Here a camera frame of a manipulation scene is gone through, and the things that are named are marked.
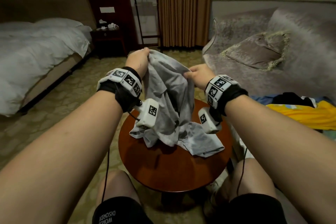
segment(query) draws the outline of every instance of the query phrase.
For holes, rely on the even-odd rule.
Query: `white bedding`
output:
[[[73,53],[84,57],[89,44],[83,29],[0,29],[0,114],[15,114],[36,82]]]

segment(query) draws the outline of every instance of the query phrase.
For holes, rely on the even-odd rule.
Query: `gray velvet sofa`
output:
[[[221,55],[226,48],[263,31],[288,30],[285,60],[271,71],[248,67]],[[215,18],[213,37],[203,48],[205,63],[227,74],[250,95],[295,92],[336,102],[336,22],[307,10],[273,8]]]

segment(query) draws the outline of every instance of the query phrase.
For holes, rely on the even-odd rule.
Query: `sofa armrest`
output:
[[[276,9],[255,10],[214,18],[212,26],[214,34],[204,46],[202,54],[219,54],[249,36],[265,31]]]

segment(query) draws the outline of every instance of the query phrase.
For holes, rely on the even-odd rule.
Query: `floor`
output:
[[[187,67],[203,63],[202,54],[199,50],[192,52],[168,51],[165,54]],[[122,67],[125,61],[126,58],[123,57],[104,58],[101,60],[92,57],[29,110],[27,115],[17,115],[11,118],[0,117],[0,169],[38,136],[92,96],[96,91],[98,80],[106,72]],[[204,101],[204,93],[199,89],[195,89],[195,98]],[[121,169],[127,172],[120,160],[118,151],[119,131],[126,117],[127,114],[122,116],[111,144],[110,170]],[[70,224],[92,223],[97,188],[106,172],[106,159],[104,159],[78,202],[70,218]],[[148,217],[155,224],[205,223],[201,205],[195,203],[189,196],[184,197],[181,208],[168,211],[163,209],[160,203],[161,194],[159,192],[145,188],[134,179],[132,179],[132,182],[139,193]]]

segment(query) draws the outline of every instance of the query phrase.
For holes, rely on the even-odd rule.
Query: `pillow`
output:
[[[24,29],[31,27],[33,23],[26,21],[11,21],[0,23],[0,30]]]
[[[79,21],[70,20],[67,18],[48,18],[35,22],[35,26],[42,27],[78,27],[83,26]]]
[[[288,43],[287,31],[262,32],[227,48],[222,55],[246,66],[269,71],[284,60]]]

